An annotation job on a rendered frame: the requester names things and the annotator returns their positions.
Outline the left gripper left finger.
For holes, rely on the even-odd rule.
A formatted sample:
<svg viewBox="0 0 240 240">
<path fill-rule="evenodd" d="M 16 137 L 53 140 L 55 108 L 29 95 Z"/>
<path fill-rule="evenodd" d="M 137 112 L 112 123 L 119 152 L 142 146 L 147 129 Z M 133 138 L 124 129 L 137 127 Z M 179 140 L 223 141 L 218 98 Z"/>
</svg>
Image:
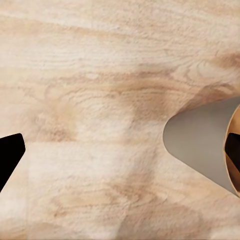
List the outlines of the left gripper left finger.
<svg viewBox="0 0 240 240">
<path fill-rule="evenodd" d="M 0 138 L 0 192 L 26 151 L 21 133 Z"/>
</svg>

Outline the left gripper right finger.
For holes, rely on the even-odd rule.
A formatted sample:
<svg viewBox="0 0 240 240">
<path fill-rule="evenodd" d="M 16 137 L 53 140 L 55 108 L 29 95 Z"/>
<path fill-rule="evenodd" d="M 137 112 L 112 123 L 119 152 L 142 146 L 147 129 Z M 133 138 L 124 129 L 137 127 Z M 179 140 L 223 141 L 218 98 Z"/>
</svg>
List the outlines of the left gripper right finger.
<svg viewBox="0 0 240 240">
<path fill-rule="evenodd" d="M 240 172 L 240 135 L 229 133 L 225 142 L 224 150 Z"/>
</svg>

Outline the trash can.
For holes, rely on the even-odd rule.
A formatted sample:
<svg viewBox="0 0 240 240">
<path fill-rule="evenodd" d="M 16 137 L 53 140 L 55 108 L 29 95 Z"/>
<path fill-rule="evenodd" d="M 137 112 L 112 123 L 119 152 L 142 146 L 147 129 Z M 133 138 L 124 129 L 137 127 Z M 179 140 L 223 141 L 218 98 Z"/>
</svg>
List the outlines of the trash can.
<svg viewBox="0 0 240 240">
<path fill-rule="evenodd" d="M 225 152 L 229 133 L 240 135 L 240 95 L 174 115 L 162 137 L 173 157 L 240 198 L 240 172 Z"/>
</svg>

